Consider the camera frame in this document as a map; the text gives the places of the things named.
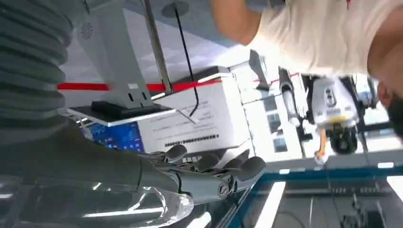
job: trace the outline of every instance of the blue metal frame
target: blue metal frame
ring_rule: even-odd
[[[240,221],[243,220],[245,214],[247,213],[249,207],[251,206],[253,199],[257,197],[258,192],[261,187],[267,182],[278,182],[278,181],[327,181],[327,177],[332,180],[356,180],[356,179],[366,179],[376,177],[387,177],[387,176],[403,176],[403,166],[397,166],[388,169],[379,169],[377,167],[366,167],[366,168],[351,168],[351,169],[334,169],[334,170],[319,170],[319,171],[304,171],[304,172],[291,172],[289,174],[279,174],[279,173],[265,173],[259,181],[254,185],[250,191],[248,197],[245,199],[244,203],[240,206],[237,214],[238,218],[233,218],[229,228],[239,228],[241,227]]]

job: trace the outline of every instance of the barcode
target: barcode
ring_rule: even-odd
[[[165,144],[165,147],[175,146],[175,145],[178,145],[178,144],[187,144],[187,143],[194,143],[194,142],[200,142],[200,141],[205,141],[205,140],[211,140],[211,139],[216,139],[216,138],[219,138],[219,137],[220,137],[219,134],[211,134],[211,135],[192,138],[192,139],[186,139],[186,140],[181,140],[181,141],[176,141],[176,142],[169,142],[169,143]]]

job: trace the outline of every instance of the black cable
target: black cable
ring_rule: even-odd
[[[192,82],[194,82],[194,76],[193,76],[192,66],[190,64],[188,48],[186,47],[186,41],[185,41],[185,36],[183,35],[182,23],[181,23],[181,19],[179,18],[179,13],[178,13],[178,9],[177,9],[176,5],[174,5],[174,10],[175,10],[176,20],[178,21],[179,31],[181,32],[183,49],[185,51],[186,62],[188,64],[190,77],[192,79]],[[194,89],[194,96],[196,97],[196,106],[193,108],[193,110],[189,116],[192,116],[194,114],[194,112],[197,110],[197,108],[199,107],[199,94],[197,93],[196,86],[194,86],[193,89]]]
[[[256,101],[268,100],[268,99],[271,99],[271,98],[274,98],[274,97],[277,97],[277,96],[281,96],[281,95],[283,95],[283,94],[276,94],[276,95],[266,96],[266,97],[264,97],[264,98],[260,98],[260,99],[257,99],[257,100],[253,100],[253,101],[249,101],[249,102],[246,102],[246,103],[242,103],[242,105],[247,105],[247,104],[250,104],[250,103],[253,103],[253,102],[256,102]]]
[[[340,212],[339,212],[339,209],[338,209],[338,207],[337,207],[337,205],[336,205],[335,195],[334,195],[334,193],[333,193],[333,191],[332,191],[332,184],[331,184],[331,182],[330,182],[330,173],[329,173],[329,169],[327,168],[327,164],[325,164],[325,165],[323,166],[323,168],[324,168],[325,171],[326,171],[327,188],[328,188],[328,190],[329,190],[330,195],[332,196],[333,206],[335,207],[335,210],[336,210],[337,219],[339,220],[339,222],[341,222],[342,220],[341,220]]]
[[[279,212],[277,212],[276,217],[274,218],[274,221],[273,221],[273,225],[276,224],[276,220],[277,220],[278,215],[287,215],[287,216],[293,218],[301,226],[301,228],[306,228],[304,223],[301,221],[301,219],[298,218],[298,216],[296,216],[291,211],[279,211]]]
[[[318,200],[319,200],[319,206],[321,207],[322,212],[323,212],[323,216],[325,217],[326,228],[329,228],[329,218],[327,217],[326,210],[325,210],[325,208],[324,208],[323,205],[322,205],[322,199],[321,199],[321,198],[318,198]]]

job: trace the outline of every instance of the flexible duct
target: flexible duct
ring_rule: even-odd
[[[0,0],[0,145],[47,137],[58,115],[72,22],[51,0]]]

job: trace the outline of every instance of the white shirt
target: white shirt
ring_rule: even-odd
[[[248,47],[293,72],[368,75],[375,34],[403,0],[347,2],[289,0],[284,9],[268,8]]]

